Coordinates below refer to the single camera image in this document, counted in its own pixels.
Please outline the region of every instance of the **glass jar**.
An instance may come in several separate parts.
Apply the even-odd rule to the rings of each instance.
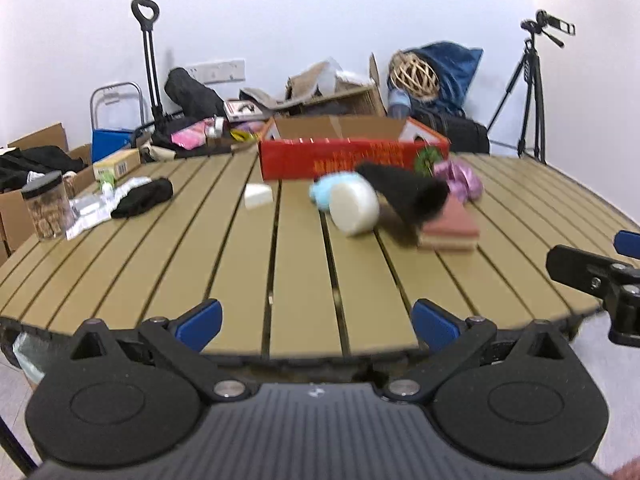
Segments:
[[[35,178],[20,190],[40,240],[64,236],[75,217],[60,171]]]

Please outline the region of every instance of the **pink plastic bag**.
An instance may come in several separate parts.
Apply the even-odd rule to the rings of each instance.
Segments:
[[[459,160],[443,160],[433,167],[433,176],[447,181],[450,192],[460,202],[480,198],[484,187],[482,181],[466,162]]]
[[[192,124],[188,128],[175,132],[171,136],[171,142],[184,148],[193,150],[203,146],[207,142],[207,127],[212,124],[213,119],[204,119],[199,123]]]

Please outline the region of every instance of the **power outlet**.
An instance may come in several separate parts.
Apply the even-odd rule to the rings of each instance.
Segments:
[[[185,67],[196,81],[206,83],[226,83],[244,81],[244,59],[200,63]]]

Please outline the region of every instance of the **blue plush toy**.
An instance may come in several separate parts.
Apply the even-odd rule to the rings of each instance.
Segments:
[[[321,177],[317,182],[313,183],[309,188],[309,196],[313,200],[320,211],[329,210],[329,201],[331,200],[331,189],[339,182],[350,182],[352,180],[366,180],[353,171],[341,171],[339,173],[331,173]]]

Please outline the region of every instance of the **tripod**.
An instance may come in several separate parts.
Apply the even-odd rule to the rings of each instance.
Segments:
[[[544,34],[560,48],[564,47],[564,43],[558,40],[558,38],[556,38],[555,36],[552,36],[551,34],[548,34],[543,30],[543,27],[549,24],[548,18],[553,17],[548,16],[546,13],[544,13],[541,19],[540,12],[543,11],[538,12],[538,20],[536,22],[533,20],[525,20],[520,24],[520,28],[526,30],[530,34],[530,38],[527,38],[524,42],[524,53],[522,54],[522,58],[520,58],[520,62],[518,63],[516,70],[513,73],[509,84],[507,85],[507,89],[504,93],[502,101],[500,101],[500,104],[498,105],[498,108],[495,111],[491,122],[489,122],[487,131],[491,130],[491,127],[494,125],[495,120],[498,118],[498,115],[502,111],[507,98],[513,92],[513,88],[516,86],[516,83],[520,78],[520,74],[524,71],[524,81],[527,83],[527,100],[524,107],[522,133],[520,134],[518,145],[510,146],[503,142],[497,142],[496,140],[492,140],[491,142],[497,144],[498,146],[504,146],[506,148],[511,148],[512,150],[517,150],[518,156],[522,156],[522,154],[525,153],[527,125],[529,123],[529,111],[531,110],[531,98],[533,97],[536,104],[536,133],[533,154],[536,160],[539,160],[543,164],[546,164],[545,102],[542,94],[542,74],[540,73],[540,56],[538,55],[538,51],[536,50],[536,36]]]

